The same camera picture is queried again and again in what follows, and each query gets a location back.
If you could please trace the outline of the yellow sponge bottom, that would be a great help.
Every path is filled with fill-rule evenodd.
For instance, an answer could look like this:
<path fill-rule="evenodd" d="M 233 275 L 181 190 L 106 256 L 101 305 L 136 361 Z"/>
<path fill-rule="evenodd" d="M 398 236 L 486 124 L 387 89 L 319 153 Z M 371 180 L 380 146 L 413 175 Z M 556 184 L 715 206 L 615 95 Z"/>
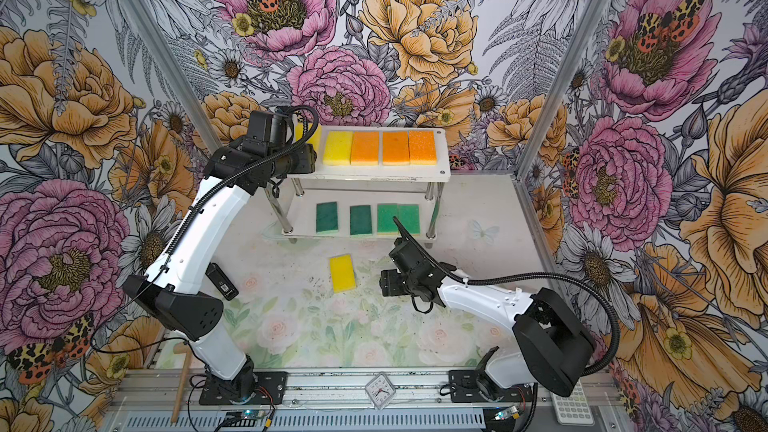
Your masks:
<path fill-rule="evenodd" d="M 309 134 L 313 127 L 312 123 L 308 123 L 306 121 L 298 121 L 294 128 L 294 142 L 297 143 L 300 140 L 304 138 L 304 136 L 308 136 L 308 140 L 302 144 L 300 147 L 297 147 L 295 149 L 295 152 L 302 152 L 307 151 L 309 149 L 312 149 L 312 151 L 317 154 L 320 150 L 320 139 L 322 137 L 322 127 L 318 126 L 313 134 Z"/>

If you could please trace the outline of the yellow sponge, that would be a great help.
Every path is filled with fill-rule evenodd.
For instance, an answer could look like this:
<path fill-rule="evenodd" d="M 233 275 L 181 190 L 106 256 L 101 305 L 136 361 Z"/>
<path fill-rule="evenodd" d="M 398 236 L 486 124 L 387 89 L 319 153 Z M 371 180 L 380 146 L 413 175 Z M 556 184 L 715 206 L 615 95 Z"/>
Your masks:
<path fill-rule="evenodd" d="M 352 257 L 349 254 L 329 259 L 332 289 L 335 294 L 354 290 L 357 286 Z"/>
<path fill-rule="evenodd" d="M 323 163 L 327 166 L 349 166 L 354 133 L 332 130 L 326 136 Z"/>
<path fill-rule="evenodd" d="M 294 128 L 294 142 L 297 143 L 300 140 L 304 138 L 304 136 L 308 136 L 308 140 L 302 144 L 300 147 L 297 147 L 295 149 L 295 152 L 302 152 L 307 151 L 309 149 L 312 149 L 312 151 L 317 154 L 320 150 L 320 139 L 322 137 L 322 127 L 318 126 L 313 134 L 309 134 L 313 127 L 312 123 L 308 123 L 306 121 L 298 121 Z"/>

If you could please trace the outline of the light green sponge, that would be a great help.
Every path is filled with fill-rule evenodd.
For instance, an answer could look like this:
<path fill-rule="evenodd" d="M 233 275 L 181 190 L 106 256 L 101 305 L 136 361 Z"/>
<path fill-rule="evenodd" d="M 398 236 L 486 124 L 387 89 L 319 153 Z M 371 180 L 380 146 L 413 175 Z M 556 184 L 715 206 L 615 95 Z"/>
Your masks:
<path fill-rule="evenodd" d="M 377 225 L 378 235 L 396 235 L 398 227 L 394 221 L 398 217 L 399 206 L 394 203 L 384 203 L 377 205 Z"/>
<path fill-rule="evenodd" d="M 411 235 L 416 236 L 421 233 L 420 209 L 418 204 L 399 204 L 398 219 Z"/>

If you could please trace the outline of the dark green scouring sponge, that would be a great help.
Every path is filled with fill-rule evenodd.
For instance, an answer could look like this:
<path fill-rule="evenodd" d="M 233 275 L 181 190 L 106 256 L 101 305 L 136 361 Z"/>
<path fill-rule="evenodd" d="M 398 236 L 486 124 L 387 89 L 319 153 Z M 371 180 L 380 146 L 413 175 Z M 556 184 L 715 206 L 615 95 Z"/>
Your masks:
<path fill-rule="evenodd" d="M 369 236 L 373 234 L 370 205 L 353 205 L 350 207 L 349 213 L 349 233 L 351 236 Z"/>

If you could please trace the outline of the yellow sponge top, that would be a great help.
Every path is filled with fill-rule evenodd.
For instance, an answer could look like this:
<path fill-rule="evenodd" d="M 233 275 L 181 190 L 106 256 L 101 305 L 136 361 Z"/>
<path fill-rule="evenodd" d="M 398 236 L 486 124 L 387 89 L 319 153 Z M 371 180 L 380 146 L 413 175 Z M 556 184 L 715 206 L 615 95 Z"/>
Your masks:
<path fill-rule="evenodd" d="M 354 133 L 332 130 L 326 136 L 323 163 L 327 166 L 349 166 Z"/>

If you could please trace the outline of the orange sponge back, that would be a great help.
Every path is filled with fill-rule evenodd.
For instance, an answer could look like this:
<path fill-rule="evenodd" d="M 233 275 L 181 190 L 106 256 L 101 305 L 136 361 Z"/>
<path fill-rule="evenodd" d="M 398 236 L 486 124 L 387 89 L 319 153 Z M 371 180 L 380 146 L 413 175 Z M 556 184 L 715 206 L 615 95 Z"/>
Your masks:
<path fill-rule="evenodd" d="M 355 131 L 353 133 L 350 164 L 352 166 L 375 167 L 379 164 L 380 133 L 376 131 Z"/>

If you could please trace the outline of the orange sponge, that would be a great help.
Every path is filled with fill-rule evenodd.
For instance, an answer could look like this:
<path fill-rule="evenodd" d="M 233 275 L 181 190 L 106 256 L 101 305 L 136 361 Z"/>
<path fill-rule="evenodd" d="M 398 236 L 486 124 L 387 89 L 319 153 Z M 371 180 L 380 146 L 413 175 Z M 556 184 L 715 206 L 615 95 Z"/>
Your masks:
<path fill-rule="evenodd" d="M 382 133 L 382 164 L 408 166 L 410 164 L 409 136 L 405 131 Z"/>
<path fill-rule="evenodd" d="M 411 165 L 433 166 L 438 162 L 435 134 L 432 130 L 418 129 L 408 133 Z"/>
<path fill-rule="evenodd" d="M 355 131 L 353 133 L 350 164 L 352 166 L 375 167 L 379 164 L 380 133 L 376 131 Z"/>

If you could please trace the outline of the orange sponge front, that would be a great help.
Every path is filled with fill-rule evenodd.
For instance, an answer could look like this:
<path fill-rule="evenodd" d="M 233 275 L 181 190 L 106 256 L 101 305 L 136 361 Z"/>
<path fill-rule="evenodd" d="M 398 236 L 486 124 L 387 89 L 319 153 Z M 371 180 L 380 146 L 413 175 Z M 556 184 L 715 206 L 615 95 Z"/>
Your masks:
<path fill-rule="evenodd" d="M 438 162 L 435 134 L 432 130 L 418 129 L 408 133 L 411 165 L 433 166 Z"/>

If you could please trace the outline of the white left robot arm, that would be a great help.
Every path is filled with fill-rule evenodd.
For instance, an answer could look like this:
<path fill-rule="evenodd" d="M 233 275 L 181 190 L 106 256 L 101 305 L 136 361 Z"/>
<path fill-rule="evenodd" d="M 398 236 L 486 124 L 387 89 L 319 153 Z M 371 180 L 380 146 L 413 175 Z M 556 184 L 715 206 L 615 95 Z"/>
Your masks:
<path fill-rule="evenodd" d="M 207 385 L 224 400 L 244 404 L 256 393 L 252 360 L 222 321 L 223 302 L 201 287 L 226 231 L 251 197 L 294 174 L 311 174 L 317 153 L 310 139 L 319 114 L 309 106 L 256 111 L 246 133 L 211 154 L 197 195 L 172 239 L 124 292 L 165 328 L 180 333 L 205 364 Z"/>

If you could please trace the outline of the white two-tier metal shelf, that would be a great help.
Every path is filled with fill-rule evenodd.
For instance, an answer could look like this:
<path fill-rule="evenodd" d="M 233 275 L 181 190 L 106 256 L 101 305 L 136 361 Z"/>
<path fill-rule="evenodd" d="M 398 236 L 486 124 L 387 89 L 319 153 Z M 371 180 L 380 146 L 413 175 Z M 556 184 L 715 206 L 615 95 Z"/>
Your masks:
<path fill-rule="evenodd" d="M 433 166 L 384 166 L 382 157 L 375 167 L 327 166 L 323 163 L 323 152 L 327 134 L 339 131 L 376 131 L 382 133 L 412 130 L 432 130 L 435 134 L 438 162 Z M 394 235 L 380 236 L 376 232 L 377 205 L 384 203 L 418 204 L 420 209 L 421 233 L 416 237 L 432 243 L 437 236 L 443 189 L 451 178 L 446 134 L 440 128 L 397 128 L 397 127 L 340 127 L 325 126 L 322 129 L 320 150 L 316 171 L 308 175 L 290 175 L 275 196 L 271 190 L 266 194 L 276 222 L 276 233 L 294 241 L 298 238 L 344 237 L 355 239 L 388 239 Z M 323 202 L 338 204 L 339 231 L 335 234 L 315 232 L 316 205 Z M 351 236 L 349 233 L 349 209 L 353 205 L 370 205 L 372 210 L 373 234 Z"/>

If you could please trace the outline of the yellow sponge right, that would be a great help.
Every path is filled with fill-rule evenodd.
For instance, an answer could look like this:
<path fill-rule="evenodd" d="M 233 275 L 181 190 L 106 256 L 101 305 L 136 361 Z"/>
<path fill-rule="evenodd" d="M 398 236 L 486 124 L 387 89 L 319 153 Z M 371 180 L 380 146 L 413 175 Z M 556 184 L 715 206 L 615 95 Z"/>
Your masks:
<path fill-rule="evenodd" d="M 335 294 L 354 290 L 357 286 L 352 257 L 349 254 L 329 259 L 332 289 Z"/>

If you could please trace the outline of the small white clock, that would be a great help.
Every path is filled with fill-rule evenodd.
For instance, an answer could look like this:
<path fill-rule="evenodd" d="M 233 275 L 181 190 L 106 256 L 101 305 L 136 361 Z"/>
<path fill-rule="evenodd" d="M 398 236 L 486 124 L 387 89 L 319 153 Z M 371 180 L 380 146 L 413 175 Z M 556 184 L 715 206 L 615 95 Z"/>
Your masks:
<path fill-rule="evenodd" d="M 365 385 L 365 392 L 373 407 L 381 410 L 393 400 L 397 389 L 388 375 L 380 372 Z"/>

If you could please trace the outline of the white calculator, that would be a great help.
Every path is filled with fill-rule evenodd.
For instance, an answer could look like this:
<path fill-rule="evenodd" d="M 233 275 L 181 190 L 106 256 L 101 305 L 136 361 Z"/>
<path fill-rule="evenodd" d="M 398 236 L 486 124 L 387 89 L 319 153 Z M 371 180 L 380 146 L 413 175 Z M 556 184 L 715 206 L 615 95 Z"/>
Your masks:
<path fill-rule="evenodd" d="M 551 393 L 551 404 L 557 422 L 563 426 L 591 427 L 595 419 L 585 395 L 582 383 L 578 381 L 567 397 Z"/>

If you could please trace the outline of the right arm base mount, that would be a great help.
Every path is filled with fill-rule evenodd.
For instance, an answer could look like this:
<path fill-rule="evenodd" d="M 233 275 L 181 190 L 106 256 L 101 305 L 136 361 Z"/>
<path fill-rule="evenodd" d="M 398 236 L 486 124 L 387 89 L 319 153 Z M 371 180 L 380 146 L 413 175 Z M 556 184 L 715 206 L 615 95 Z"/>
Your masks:
<path fill-rule="evenodd" d="M 527 403 L 533 399 L 529 384 L 517 384 L 502 389 L 486 373 L 489 360 L 499 350 L 492 347 L 472 369 L 456 369 L 448 372 L 448 382 L 439 388 L 440 396 L 448 396 L 452 403 Z"/>

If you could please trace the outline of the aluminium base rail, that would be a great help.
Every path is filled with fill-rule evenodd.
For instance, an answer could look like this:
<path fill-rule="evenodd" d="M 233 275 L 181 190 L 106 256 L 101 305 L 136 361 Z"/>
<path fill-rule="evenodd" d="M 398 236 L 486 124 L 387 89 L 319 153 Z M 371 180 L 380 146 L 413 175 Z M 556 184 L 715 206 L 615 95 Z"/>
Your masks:
<path fill-rule="evenodd" d="M 131 372 L 105 414 L 104 431 L 630 431 L 611 377 L 580 382 L 595 419 L 591 427 L 560 425 L 551 393 L 533 389 L 527 403 L 452 403 L 440 396 L 453 367 L 288 368 L 281 405 L 203 406 L 201 371 L 189 371 L 177 424 L 171 413 L 181 370 Z M 377 410 L 365 385 L 378 373 L 397 389 Z"/>

